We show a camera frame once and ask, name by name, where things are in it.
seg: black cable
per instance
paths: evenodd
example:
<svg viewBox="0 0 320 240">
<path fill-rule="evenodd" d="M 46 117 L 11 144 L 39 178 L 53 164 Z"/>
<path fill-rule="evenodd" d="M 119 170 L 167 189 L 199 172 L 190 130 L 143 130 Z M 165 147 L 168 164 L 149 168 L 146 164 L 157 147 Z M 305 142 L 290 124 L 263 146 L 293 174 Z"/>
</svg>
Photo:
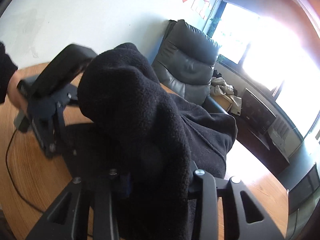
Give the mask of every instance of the black cable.
<svg viewBox="0 0 320 240">
<path fill-rule="evenodd" d="M 16 184 L 14 183 L 14 180 L 13 180 L 13 178 L 12 178 L 11 172 L 10 172 L 10 170 L 9 170 L 9 165 L 8 165 L 8 153 L 9 153 L 9 149 L 10 149 L 11 143 L 12 143 L 12 141 L 13 141 L 13 138 L 14 138 L 14 135 L 16 134 L 16 132 L 17 132 L 17 129 L 14 130 L 14 132 L 13 132 L 13 134 L 12 134 L 12 136 L 11 136 L 10 142 L 9 142 L 9 144 L 8 144 L 7 151 L 6 151 L 6 153 L 5 153 L 5 165 L 7 166 L 7 171 L 8 171 L 8 174 L 9 174 L 9 177 L 10 177 L 10 180 L 11 180 L 11 183 L 12 183 L 15 191 L 16 191 L 17 194 L 19 195 L 19 197 L 20 197 L 26 204 L 28 204 L 30 207 L 32 207 L 33 209 L 37 210 L 39 213 L 43 214 L 43 213 L 44 213 L 43 210 L 41 210 L 40 208 L 38 208 L 38 207 L 36 207 L 35 205 L 33 205 L 30 201 L 26 200 L 26 199 L 21 195 L 21 193 L 20 193 L 20 191 L 18 190 Z"/>
</svg>

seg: black sleeve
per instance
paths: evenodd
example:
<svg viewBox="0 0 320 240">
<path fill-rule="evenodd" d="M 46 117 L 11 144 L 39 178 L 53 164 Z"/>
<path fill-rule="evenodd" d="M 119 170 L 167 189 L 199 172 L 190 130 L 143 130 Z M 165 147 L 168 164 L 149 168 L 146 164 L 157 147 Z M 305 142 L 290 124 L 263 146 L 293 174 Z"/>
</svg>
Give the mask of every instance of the black sleeve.
<svg viewBox="0 0 320 240">
<path fill-rule="evenodd" d="M 0 104 L 4 103 L 8 83 L 17 69 L 17 66 L 11 61 L 9 55 L 5 53 L 3 43 L 0 42 Z"/>
</svg>

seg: metal bolt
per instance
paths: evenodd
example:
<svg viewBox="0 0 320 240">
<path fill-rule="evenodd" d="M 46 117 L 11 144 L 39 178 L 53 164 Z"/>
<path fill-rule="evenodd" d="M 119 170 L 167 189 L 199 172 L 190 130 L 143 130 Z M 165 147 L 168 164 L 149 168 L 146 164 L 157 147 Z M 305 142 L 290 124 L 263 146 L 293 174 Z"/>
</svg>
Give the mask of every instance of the metal bolt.
<svg viewBox="0 0 320 240">
<path fill-rule="evenodd" d="M 117 175 L 117 169 L 110 169 L 109 175 L 111 175 L 111 176 Z"/>
<path fill-rule="evenodd" d="M 237 177 L 237 176 L 233 176 L 233 177 L 231 177 L 231 181 L 232 181 L 233 183 L 240 183 L 240 182 L 241 182 L 241 179 L 240 179 L 239 177 Z"/>
<path fill-rule="evenodd" d="M 195 170 L 195 174 L 198 176 L 204 175 L 204 170 Z"/>
<path fill-rule="evenodd" d="M 72 182 L 74 184 L 79 184 L 81 182 L 81 178 L 80 177 L 75 177 Z"/>
<path fill-rule="evenodd" d="M 56 151 L 56 145 L 54 143 L 51 143 L 49 145 L 49 150 L 50 150 L 50 152 L 54 153 Z"/>
</svg>

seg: person's arm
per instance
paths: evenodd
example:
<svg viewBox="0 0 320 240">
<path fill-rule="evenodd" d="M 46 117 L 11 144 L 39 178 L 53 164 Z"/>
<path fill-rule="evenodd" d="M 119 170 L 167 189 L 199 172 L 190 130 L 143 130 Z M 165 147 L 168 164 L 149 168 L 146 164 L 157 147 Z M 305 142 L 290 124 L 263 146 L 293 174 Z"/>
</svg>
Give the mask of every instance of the person's arm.
<svg viewBox="0 0 320 240">
<path fill-rule="evenodd" d="M 26 113 L 27 101 L 17 90 L 17 85 L 21 80 L 17 69 L 9 55 L 5 53 L 3 43 L 0 42 L 0 104 L 4 103 L 5 96 L 8 93 L 11 103 Z"/>
</svg>

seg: wooden table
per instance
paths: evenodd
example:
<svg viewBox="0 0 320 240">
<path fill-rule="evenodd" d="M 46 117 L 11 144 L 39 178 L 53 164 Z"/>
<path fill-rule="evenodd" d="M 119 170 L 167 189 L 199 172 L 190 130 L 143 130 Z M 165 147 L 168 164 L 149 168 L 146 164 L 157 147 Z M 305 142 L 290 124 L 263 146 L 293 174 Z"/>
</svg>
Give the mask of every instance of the wooden table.
<svg viewBox="0 0 320 240">
<path fill-rule="evenodd" d="M 40 73 L 47 64 L 19 70 L 23 76 Z M 77 85 L 80 77 L 73 84 Z M 13 120 L 18 111 L 8 99 L 0 106 L 0 204 L 4 215 L 16 236 L 23 240 L 38 221 L 41 214 L 29 207 L 16 193 L 5 166 L 5 152 L 14 131 Z M 67 107 L 66 124 L 90 122 L 78 108 Z M 48 160 L 41 152 L 32 132 L 17 132 L 9 150 L 9 168 L 22 195 L 34 205 L 45 210 L 70 182 L 71 176 L 61 156 Z M 285 236 L 288 222 L 288 196 L 286 189 L 238 141 L 227 154 L 226 179 L 239 176 L 256 198 L 262 203 Z M 92 216 L 89 215 L 88 233 L 92 234 Z M 223 212 L 219 201 L 219 239 L 223 239 Z"/>
</svg>

